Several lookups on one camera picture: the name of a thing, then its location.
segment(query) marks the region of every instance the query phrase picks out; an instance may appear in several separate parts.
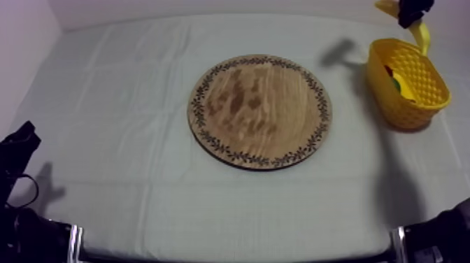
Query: engraved floral border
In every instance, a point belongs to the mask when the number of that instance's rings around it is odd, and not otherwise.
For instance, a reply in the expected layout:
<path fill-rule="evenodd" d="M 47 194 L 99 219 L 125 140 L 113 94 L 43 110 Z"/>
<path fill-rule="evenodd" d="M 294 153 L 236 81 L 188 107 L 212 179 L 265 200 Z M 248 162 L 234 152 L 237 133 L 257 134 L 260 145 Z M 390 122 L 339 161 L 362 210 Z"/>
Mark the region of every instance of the engraved floral border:
<path fill-rule="evenodd" d="M 206 119 L 204 117 L 205 108 L 202 105 L 202 101 L 206 97 L 206 93 L 209 90 L 211 82 L 219 72 L 224 72 L 232 67 L 238 65 L 249 65 L 249 64 L 265 64 L 270 63 L 273 66 L 280 66 L 284 69 L 292 69 L 293 71 L 300 72 L 307 82 L 308 87 L 316 93 L 315 98 L 318 101 L 317 109 L 320 112 L 321 123 L 318 125 L 316 130 L 307 140 L 305 146 L 300 146 L 295 152 L 288 152 L 282 157 L 268 158 L 263 156 L 250 155 L 246 152 L 236 152 L 230 149 L 230 146 L 224 145 L 220 142 L 220 139 L 212 136 L 209 131 L 205 130 Z M 286 59 L 274 58 L 268 56 L 253 57 L 253 58 L 240 58 L 233 59 L 224 64 L 214 66 L 211 72 L 205 76 L 202 83 L 196 89 L 196 94 L 191 100 L 192 113 L 195 116 L 195 123 L 199 128 L 198 135 L 202 140 L 207 142 L 212 148 L 213 153 L 220 153 L 225 155 L 227 159 L 233 161 L 241 160 L 244 163 L 255 163 L 260 167 L 268 167 L 272 165 L 274 168 L 280 168 L 285 165 L 294 164 L 307 158 L 317 150 L 317 143 L 322 140 L 324 133 L 328 129 L 330 114 L 328 111 L 328 100 L 325 98 L 325 91 L 318 85 L 317 81 L 313 78 L 312 73 L 306 71 L 301 66 L 294 62 Z"/>

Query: white table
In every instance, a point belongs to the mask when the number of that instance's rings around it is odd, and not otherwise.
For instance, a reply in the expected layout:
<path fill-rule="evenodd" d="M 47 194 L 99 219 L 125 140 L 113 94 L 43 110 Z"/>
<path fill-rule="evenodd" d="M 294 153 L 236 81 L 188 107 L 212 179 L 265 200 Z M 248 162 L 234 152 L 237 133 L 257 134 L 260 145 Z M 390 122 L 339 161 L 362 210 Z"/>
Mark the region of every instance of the white table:
<path fill-rule="evenodd" d="M 88 250 L 214 262 L 372 255 L 390 245 L 388 229 L 470 193 L 468 45 L 433 38 L 430 57 L 454 101 L 424 131 L 404 134 L 378 123 L 363 90 L 369 44 L 388 37 L 411 39 L 398 26 L 253 14 L 73 31 L 39 70 L 11 129 L 37 126 L 43 142 L 27 172 L 50 178 L 44 216 L 84 227 Z M 338 45 L 349 47 L 344 55 L 332 55 Z M 325 86 L 332 128 L 301 164 L 243 171 L 194 140 L 186 118 L 194 84 L 246 54 L 291 59 Z"/>

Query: wooden plate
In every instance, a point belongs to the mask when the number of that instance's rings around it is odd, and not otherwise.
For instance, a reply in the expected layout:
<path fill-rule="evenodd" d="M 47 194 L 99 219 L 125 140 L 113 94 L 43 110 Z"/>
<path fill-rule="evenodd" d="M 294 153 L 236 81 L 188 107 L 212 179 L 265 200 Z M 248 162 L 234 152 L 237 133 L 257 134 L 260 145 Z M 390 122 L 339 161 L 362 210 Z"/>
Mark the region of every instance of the wooden plate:
<path fill-rule="evenodd" d="M 316 77 L 271 55 L 228 59 L 196 84 L 187 109 L 196 140 L 237 167 L 279 169 L 312 155 L 332 119 Z"/>

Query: round wooden board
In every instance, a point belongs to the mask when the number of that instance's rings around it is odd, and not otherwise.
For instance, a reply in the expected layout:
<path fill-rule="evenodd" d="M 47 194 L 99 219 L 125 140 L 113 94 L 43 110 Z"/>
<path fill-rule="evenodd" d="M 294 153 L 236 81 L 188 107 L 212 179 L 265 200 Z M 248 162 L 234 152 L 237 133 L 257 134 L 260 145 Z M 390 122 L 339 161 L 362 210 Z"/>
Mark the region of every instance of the round wooden board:
<path fill-rule="evenodd" d="M 209 69 L 187 115 L 196 140 L 213 156 L 270 170 L 299 163 L 320 147 L 332 107 L 310 71 L 281 57 L 247 55 Z"/>

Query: black cable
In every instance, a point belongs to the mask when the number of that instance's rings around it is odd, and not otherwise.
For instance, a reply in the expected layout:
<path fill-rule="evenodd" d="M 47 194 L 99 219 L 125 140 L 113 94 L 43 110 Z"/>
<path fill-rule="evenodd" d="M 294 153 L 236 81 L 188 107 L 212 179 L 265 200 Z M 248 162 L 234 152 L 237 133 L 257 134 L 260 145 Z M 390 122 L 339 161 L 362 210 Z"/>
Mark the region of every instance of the black cable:
<path fill-rule="evenodd" d="M 32 203 L 34 203 L 37 199 L 38 199 L 38 196 L 39 196 L 39 185 L 38 183 L 36 182 L 36 180 L 34 180 L 34 178 L 32 178 L 30 175 L 28 174 L 22 174 L 22 175 L 19 175 L 19 176 L 8 176 L 7 178 L 10 178 L 10 179 L 21 179 L 21 178 L 29 178 L 31 179 L 31 181 L 34 183 L 34 187 L 36 188 L 36 193 L 34 194 L 34 197 L 31 201 L 21 205 L 21 206 L 12 206 L 10 205 L 8 202 L 5 202 L 5 204 L 7 206 L 9 206 L 10 208 L 14 208 L 14 209 L 21 209 L 21 208 L 24 208 Z"/>

